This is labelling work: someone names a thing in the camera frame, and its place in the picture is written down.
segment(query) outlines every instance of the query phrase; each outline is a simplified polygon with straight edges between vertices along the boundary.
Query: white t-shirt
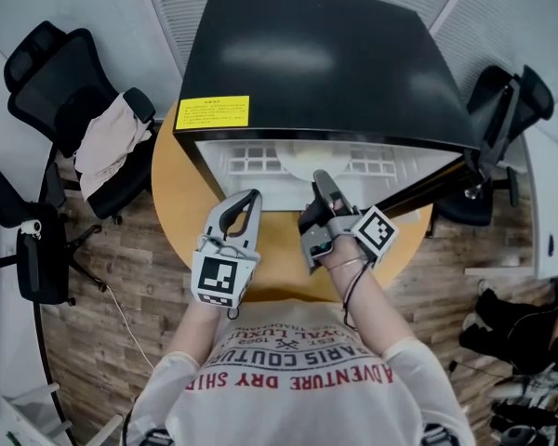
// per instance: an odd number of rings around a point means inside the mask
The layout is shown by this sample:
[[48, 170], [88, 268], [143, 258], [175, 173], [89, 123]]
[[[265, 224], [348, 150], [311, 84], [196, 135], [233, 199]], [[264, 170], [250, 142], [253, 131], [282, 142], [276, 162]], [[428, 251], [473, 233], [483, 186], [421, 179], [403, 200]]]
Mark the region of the white t-shirt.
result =
[[475, 444], [428, 347], [408, 338], [377, 357], [342, 317], [335, 304], [244, 304], [202, 367], [185, 353], [157, 364], [126, 443], [162, 428], [177, 445], [415, 446], [438, 424]]

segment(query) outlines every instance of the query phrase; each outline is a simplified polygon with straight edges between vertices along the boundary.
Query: black cable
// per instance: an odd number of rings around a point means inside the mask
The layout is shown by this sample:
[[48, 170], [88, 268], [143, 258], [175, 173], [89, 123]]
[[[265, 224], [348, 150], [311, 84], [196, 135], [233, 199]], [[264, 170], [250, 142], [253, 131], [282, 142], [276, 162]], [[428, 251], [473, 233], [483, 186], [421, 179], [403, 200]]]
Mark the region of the black cable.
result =
[[238, 306], [237, 308], [235, 308], [235, 310], [236, 310], [235, 317], [232, 317], [232, 316], [230, 315], [230, 312], [232, 312], [232, 309], [231, 309], [231, 308], [228, 308], [228, 309], [227, 309], [227, 318], [228, 318], [230, 321], [235, 321], [238, 317], [240, 317], [240, 306]]
[[486, 375], [490, 375], [490, 376], [495, 376], [496, 378], [502, 378], [504, 380], [507, 380], [509, 378], [512, 377], [508, 377], [508, 376], [504, 376], [504, 375], [498, 375], [498, 374], [491, 374], [489, 371], [487, 370], [483, 370], [481, 368], [476, 368], [476, 367], [471, 367], [470, 365], [467, 365], [466, 363], [462, 363], [460, 361], [451, 361], [448, 365], [448, 370], [450, 373], [455, 372], [455, 370], [457, 370], [457, 365], [460, 365], [461, 367], [465, 367], [468, 368], [470, 370], [474, 370], [475, 372], [479, 372], [480, 374], [486, 374]]
[[353, 329], [355, 332], [357, 332], [357, 329], [347, 322], [350, 315], [350, 300], [352, 299], [352, 294], [353, 294], [353, 290], [355, 289], [355, 286], [357, 286], [357, 283], [360, 281], [360, 278], [362, 278], [365, 271], [368, 269], [368, 267], [371, 264], [372, 264], [372, 260], [368, 259], [364, 264], [364, 267], [360, 270], [360, 272], [358, 272], [355, 275], [355, 278], [353, 278], [353, 282], [350, 285], [350, 288], [347, 290], [347, 293], [345, 293], [345, 299], [343, 299], [343, 309], [345, 310], [345, 314], [343, 315], [343, 323], [347, 325], [350, 329]]
[[[510, 342], [511, 342], [511, 335], [512, 335], [512, 333], [514, 332], [516, 326], [519, 324], [519, 322], [523, 321], [523, 320], [526, 319], [527, 317], [537, 317], [537, 316], [544, 315], [544, 314], [552, 314], [552, 313], [555, 312], [556, 310], [558, 310], [558, 306], [556, 306], [555, 308], [553, 308], [553, 309], [551, 309], [551, 310], [545, 310], [545, 311], [543, 311], [543, 312], [532, 312], [531, 314], [524, 315], [521, 319], [519, 319], [517, 322], [515, 322], [515, 323], [512, 325], [512, 327], [511, 327], [509, 333], [508, 333], [507, 336], [506, 336], [506, 342], [507, 342], [507, 344], [510, 344]], [[512, 365], [512, 367], [515, 368], [515, 369], [517, 370], [517, 372], [519, 372], [521, 375], [530, 376], [530, 374], [524, 374], [523, 371], [522, 371], [519, 367], [517, 367], [517, 366], [514, 364], [514, 362], [512, 361], [512, 359], [509, 359], [509, 363], [510, 363], [510, 364]]]
[[120, 436], [120, 442], [122, 443], [122, 446], [127, 446], [126, 435], [128, 434], [128, 424], [130, 423], [130, 416], [132, 415], [133, 410], [134, 407], [132, 407], [132, 409], [128, 412], [126, 418], [124, 418], [124, 423], [122, 424], [122, 434]]

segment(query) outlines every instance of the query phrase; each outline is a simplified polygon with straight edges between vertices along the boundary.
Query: black cabinet lid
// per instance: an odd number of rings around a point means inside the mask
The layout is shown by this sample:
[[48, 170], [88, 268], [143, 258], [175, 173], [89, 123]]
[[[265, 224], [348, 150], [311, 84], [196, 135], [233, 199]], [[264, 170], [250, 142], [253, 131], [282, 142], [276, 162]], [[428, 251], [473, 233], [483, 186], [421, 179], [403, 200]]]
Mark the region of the black cabinet lid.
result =
[[251, 128], [479, 147], [418, 14], [378, 0], [208, 0], [180, 99], [218, 96], [250, 96]]

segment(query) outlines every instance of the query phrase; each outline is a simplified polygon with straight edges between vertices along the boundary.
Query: hand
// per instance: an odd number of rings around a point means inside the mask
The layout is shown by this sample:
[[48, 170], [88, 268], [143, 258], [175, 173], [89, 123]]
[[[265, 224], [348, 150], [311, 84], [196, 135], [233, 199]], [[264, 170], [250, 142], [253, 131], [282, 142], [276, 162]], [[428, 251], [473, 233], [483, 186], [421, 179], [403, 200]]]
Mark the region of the hand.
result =
[[352, 259], [365, 257], [362, 248], [351, 235], [338, 236], [333, 242], [333, 251], [318, 258], [320, 264], [331, 270]]

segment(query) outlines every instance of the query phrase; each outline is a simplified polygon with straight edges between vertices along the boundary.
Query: wire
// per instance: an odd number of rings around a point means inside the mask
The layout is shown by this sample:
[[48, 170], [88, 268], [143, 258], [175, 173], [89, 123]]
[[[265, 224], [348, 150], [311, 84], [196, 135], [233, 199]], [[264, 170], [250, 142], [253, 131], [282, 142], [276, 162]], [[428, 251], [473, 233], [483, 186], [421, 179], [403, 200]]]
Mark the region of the wire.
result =
[[130, 334], [130, 336], [132, 337], [132, 339], [135, 341], [135, 343], [137, 344], [137, 347], [140, 350], [140, 353], [142, 354], [142, 356], [145, 358], [145, 360], [147, 361], [147, 363], [149, 363], [149, 365], [151, 365], [151, 368], [155, 370], [155, 367], [153, 367], [153, 364], [151, 363], [151, 361], [147, 358], [147, 356], [145, 355], [144, 350], [142, 349], [142, 347], [140, 346], [139, 341], [137, 340], [137, 337], [134, 336], [134, 334], [132, 334], [132, 330], [130, 329], [130, 325], [128, 325], [128, 321], [126, 320], [126, 316], [124, 315], [124, 312], [122, 311], [122, 308], [120, 307], [120, 305], [118, 304], [117, 299], [115, 298], [115, 295], [113, 294], [112, 288], [110, 286], [106, 286], [108, 288], [108, 291], [110, 291], [110, 294], [112, 295], [112, 299], [113, 302], [115, 303], [115, 306], [118, 308], [118, 310], [120, 311], [120, 315], [122, 316], [122, 320], [124, 321], [124, 324], [126, 325], [126, 328], [128, 330], [128, 333]]
[[470, 365], [468, 365], [467, 363], [463, 363], [461, 361], [451, 361], [450, 364], [448, 365], [448, 370], [450, 373], [455, 372], [455, 370], [457, 370], [457, 365], [460, 365], [461, 367], [465, 367], [468, 368], [470, 370], [474, 370], [475, 372], [479, 372], [480, 374], [486, 374], [486, 375], [490, 375], [490, 376], [495, 376], [496, 378], [502, 378], [504, 380], [508, 379], [508, 378], [512, 378], [512, 376], [504, 376], [504, 375], [498, 375], [498, 374], [491, 374], [489, 371], [481, 369], [481, 368], [476, 368], [476, 367], [471, 367]]
[[360, 278], [362, 278], [365, 271], [368, 269], [368, 267], [371, 264], [372, 264], [372, 260], [370, 259], [368, 259], [364, 263], [362, 269], [360, 269], [360, 271], [355, 275], [355, 278], [353, 278], [353, 281], [350, 284], [350, 286], [347, 288], [347, 291], [345, 292], [345, 297], [343, 298], [343, 309], [345, 309], [345, 314], [343, 315], [343, 323], [347, 325], [350, 329], [353, 329], [355, 332], [357, 332], [357, 329], [353, 325], [348, 323], [348, 319], [350, 316], [350, 300], [352, 299], [353, 290], [357, 286], [357, 283], [360, 281]]
[[[514, 329], [516, 328], [516, 326], [519, 324], [520, 321], [523, 321], [523, 320], [526, 319], [527, 317], [539, 316], [539, 315], [544, 315], [544, 314], [552, 314], [552, 313], [555, 312], [556, 310], [558, 310], [558, 306], [556, 306], [556, 307], [553, 308], [552, 310], [546, 310], [546, 311], [544, 311], [544, 312], [534, 312], [534, 313], [532, 313], [532, 314], [527, 314], [526, 316], [523, 316], [521, 319], [519, 319], [517, 322], [515, 322], [515, 323], [512, 325], [512, 327], [511, 327], [511, 329], [510, 329], [508, 335], [506, 336], [506, 341], [507, 341], [507, 343], [510, 344], [510, 341], [511, 341], [511, 334], [514, 332]], [[509, 362], [510, 362], [510, 364], [511, 364], [518, 372], [520, 372], [522, 375], [530, 376], [529, 374], [524, 374], [523, 371], [522, 371], [519, 367], [517, 367], [517, 366], [514, 364], [514, 362], [512, 361], [512, 359], [509, 359]]]
[[230, 321], [235, 321], [238, 317], [240, 317], [240, 306], [238, 306], [237, 308], [235, 308], [236, 312], [235, 312], [235, 316], [230, 315], [232, 313], [232, 309], [228, 308], [227, 309], [227, 318]]

